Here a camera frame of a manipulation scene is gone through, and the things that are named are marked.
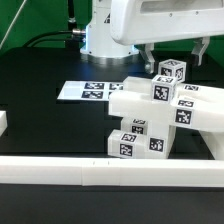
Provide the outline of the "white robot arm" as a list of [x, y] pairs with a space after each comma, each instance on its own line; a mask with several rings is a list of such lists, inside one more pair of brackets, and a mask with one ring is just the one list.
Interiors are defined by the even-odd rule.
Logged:
[[224, 35], [224, 0], [92, 0], [82, 56], [95, 63], [121, 64], [143, 54], [154, 70], [156, 43], [194, 39], [197, 61], [212, 36]]

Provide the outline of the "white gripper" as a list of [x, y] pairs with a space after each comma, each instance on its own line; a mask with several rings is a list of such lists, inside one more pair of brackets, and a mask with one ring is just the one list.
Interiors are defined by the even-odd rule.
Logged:
[[143, 44], [140, 54], [148, 74], [155, 68], [153, 43], [197, 38], [191, 54], [200, 66], [209, 36], [224, 34], [224, 0], [112, 0], [110, 16], [117, 43]]

